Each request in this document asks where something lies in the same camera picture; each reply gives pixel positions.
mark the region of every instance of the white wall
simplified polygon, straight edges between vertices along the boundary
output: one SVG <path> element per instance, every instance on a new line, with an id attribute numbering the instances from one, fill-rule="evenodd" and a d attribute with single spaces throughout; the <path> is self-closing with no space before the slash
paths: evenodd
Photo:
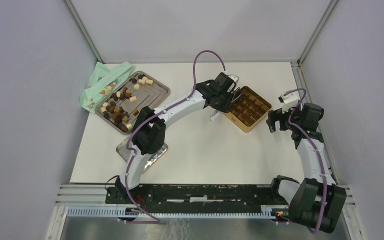
<path id="1" fill-rule="evenodd" d="M 329 0 L 73 0 L 103 61 L 298 59 Z M 202 56 L 200 60 L 211 60 Z"/>
<path id="2" fill-rule="evenodd" d="M 0 1 L 0 240 L 44 238 L 94 64 L 61 0 Z"/>
<path id="3" fill-rule="evenodd" d="M 304 62 L 342 184 L 364 235 L 384 239 L 384 1 L 342 0 Z"/>

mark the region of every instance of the metal tray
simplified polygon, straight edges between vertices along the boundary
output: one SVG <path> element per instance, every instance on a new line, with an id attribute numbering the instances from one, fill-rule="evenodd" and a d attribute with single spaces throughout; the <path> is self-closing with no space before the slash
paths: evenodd
<path id="1" fill-rule="evenodd" d="M 117 146 L 117 153 L 124 159 L 125 162 L 128 161 L 128 158 L 130 158 L 130 150 L 127 150 L 126 144 L 127 144 L 128 138 L 125 139 L 122 143 L 120 143 Z M 143 173 L 148 170 L 155 162 L 158 160 L 166 151 L 168 150 L 168 146 L 166 143 L 162 145 L 161 149 L 157 151 L 155 154 L 151 156 L 151 158 L 148 160 L 148 163 L 145 165 L 145 168 L 143 169 Z"/>
<path id="2" fill-rule="evenodd" d="M 140 89 L 135 90 L 134 83 L 131 82 L 132 79 L 137 79 L 137 83 L 139 84 L 139 75 L 145 75 L 148 79 L 153 80 L 152 85 L 142 85 L 140 84 Z M 142 71 L 137 71 L 133 73 L 130 78 L 125 81 L 121 86 L 119 86 L 117 89 L 113 91 L 113 93 L 116 93 L 117 91 L 122 91 L 124 87 L 127 87 L 128 89 L 131 90 L 132 96 L 137 97 L 137 101 L 130 102 L 130 100 L 127 98 L 125 100 L 118 100 L 115 101 L 117 107 L 122 107 L 124 111 L 126 111 L 129 115 L 130 118 L 128 122 L 124 122 L 124 124 L 132 124 L 136 122 L 136 117 L 132 114 L 132 111 L 134 109 L 141 110 L 145 106 L 149 106 L 151 109 L 157 107 L 169 94 L 170 94 L 170 89 L 151 77 L 149 74 L 142 72 Z M 131 130 L 123 132 L 121 129 L 119 129 L 115 123 L 114 120 L 112 120 L 110 117 L 106 118 L 103 113 L 101 112 L 101 107 L 102 104 L 105 102 L 112 102 L 112 93 L 108 95 L 96 108 L 96 114 L 99 115 L 103 120 L 105 120 L 107 123 L 109 123 L 111 126 L 113 126 L 117 131 L 119 131 L 123 135 L 128 135 L 131 133 Z"/>

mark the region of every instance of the tabletop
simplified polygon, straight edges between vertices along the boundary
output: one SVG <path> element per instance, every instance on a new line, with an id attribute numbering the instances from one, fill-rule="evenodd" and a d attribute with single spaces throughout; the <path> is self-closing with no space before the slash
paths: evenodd
<path id="1" fill-rule="evenodd" d="M 188 93 L 193 85 L 192 63 L 136 64 L 171 89 L 160 104 L 168 105 Z M 117 64 L 108 64 L 114 68 Z M 288 62 L 228 62 L 227 74 L 239 76 L 272 104 L 285 91 L 296 88 Z M 198 63 L 197 82 L 214 79 L 223 71 L 219 63 Z M 290 131 L 270 133 L 265 120 L 251 132 L 242 132 L 224 115 L 210 121 L 207 107 L 174 123 L 166 131 L 167 152 L 151 166 L 141 183 L 152 184 L 269 184 L 277 175 L 304 178 L 302 163 Z M 128 136 L 120 134 L 95 114 L 89 114 L 77 154 L 72 183 L 105 183 L 126 167 L 116 147 Z"/>

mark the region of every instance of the mint green towel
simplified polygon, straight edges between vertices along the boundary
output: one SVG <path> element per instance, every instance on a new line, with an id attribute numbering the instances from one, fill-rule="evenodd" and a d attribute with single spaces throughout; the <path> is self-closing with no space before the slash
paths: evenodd
<path id="1" fill-rule="evenodd" d="M 95 113 L 95 108 L 99 105 L 104 98 L 110 95 L 117 87 L 125 82 L 128 77 L 133 73 L 134 65 L 123 62 L 121 65 L 114 69 L 109 69 L 107 66 L 98 62 L 95 66 L 87 89 L 80 94 L 80 105 L 85 110 Z M 111 83 L 115 84 L 112 87 L 112 91 L 106 91 L 105 94 L 101 93 L 102 90 L 111 90 L 107 87 Z"/>

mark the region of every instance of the purple cable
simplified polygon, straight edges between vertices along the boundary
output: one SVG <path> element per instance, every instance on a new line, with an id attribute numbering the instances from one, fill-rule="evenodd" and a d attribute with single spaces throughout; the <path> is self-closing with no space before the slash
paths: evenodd
<path id="1" fill-rule="evenodd" d="M 183 100 L 179 101 L 179 102 L 176 102 L 175 104 L 165 108 L 165 110 L 170 110 L 172 109 L 173 107 L 175 106 L 178 106 L 179 104 L 185 102 L 188 98 L 190 98 L 190 96 L 192 96 L 194 93 L 195 93 L 195 90 L 196 90 L 196 62 L 198 61 L 198 57 L 203 54 L 203 53 L 212 53 L 214 54 L 221 62 L 221 64 L 223 65 L 223 69 L 224 71 L 226 71 L 226 66 L 224 65 L 224 62 L 223 60 L 221 59 L 221 57 L 216 54 L 215 52 L 211 51 L 211 50 L 203 50 L 201 51 L 200 53 L 198 53 L 198 55 L 196 55 L 195 57 L 195 60 L 193 61 L 193 89 L 192 89 L 192 92 L 190 92 L 190 94 L 184 98 Z M 127 168 L 126 168 L 126 174 L 125 174 L 125 188 L 126 188 L 126 191 L 127 191 L 127 195 L 128 195 L 128 198 L 131 200 L 131 202 L 144 214 L 146 214 L 147 216 L 153 218 L 155 221 L 125 221 L 125 223 L 129 223 L 129 224 L 160 224 L 161 223 L 161 220 L 153 215 L 151 215 L 150 213 L 148 213 L 147 211 L 145 211 L 143 208 L 140 207 L 139 204 L 137 204 L 137 202 L 134 201 L 133 197 L 131 196 L 130 194 L 130 190 L 128 189 L 128 171 L 130 170 L 130 166 L 131 166 L 131 163 L 133 162 L 134 160 L 134 156 L 137 154 L 137 151 L 130 147 L 130 143 L 131 143 L 131 140 L 133 139 L 134 135 L 136 135 L 136 133 L 144 126 L 146 125 L 148 122 L 150 122 L 152 119 L 156 118 L 157 116 L 161 115 L 163 112 L 160 111 L 159 113 L 153 115 L 152 117 L 146 119 L 144 122 L 142 122 L 142 124 L 140 124 L 136 130 L 133 131 L 133 133 L 130 135 L 130 137 L 128 138 L 128 141 L 127 141 L 127 149 L 128 150 L 131 150 L 134 152 L 134 155 L 131 157 L 130 161 L 128 162 L 127 164 Z"/>
<path id="2" fill-rule="evenodd" d="M 297 92 L 297 91 L 304 91 L 304 94 L 302 95 L 302 98 L 299 100 L 298 104 L 296 105 L 296 108 L 294 108 L 292 110 L 292 112 L 290 113 L 289 115 L 289 119 L 288 119 L 288 122 L 290 125 L 296 127 L 298 130 L 301 131 L 302 134 L 304 134 L 305 138 L 308 139 L 309 143 L 311 144 L 311 146 L 314 148 L 315 150 L 315 153 L 317 154 L 317 158 L 318 158 L 318 163 L 320 164 L 320 168 L 321 168 L 321 176 L 323 178 L 323 196 L 321 197 L 321 207 L 320 207 L 320 213 L 318 214 L 318 220 L 317 220 L 317 224 L 315 226 L 315 229 L 312 230 L 311 228 L 308 228 L 308 230 L 310 230 L 310 232 L 312 234 L 316 234 L 318 233 L 318 231 L 320 230 L 320 225 L 321 225 L 321 220 L 323 219 L 323 214 L 324 214 L 324 207 L 326 205 L 326 196 L 327 196 L 327 178 L 326 178 L 326 172 L 324 170 L 324 165 L 323 165 L 323 161 L 321 160 L 321 155 L 320 155 L 320 152 L 317 151 L 317 146 L 314 144 L 314 142 L 311 140 L 311 138 L 308 136 L 308 134 L 304 131 L 304 129 L 302 129 L 300 126 L 298 126 L 297 124 L 291 122 L 291 117 L 293 115 L 293 113 L 295 112 L 295 110 L 297 108 L 299 108 L 299 106 L 301 105 L 302 103 L 302 100 L 304 100 L 304 97 L 305 95 L 307 94 L 307 90 L 304 89 L 304 88 L 297 88 L 295 90 L 290 90 L 290 91 L 287 91 L 285 92 L 285 96 L 288 95 L 288 94 L 291 94 L 293 92 Z"/>

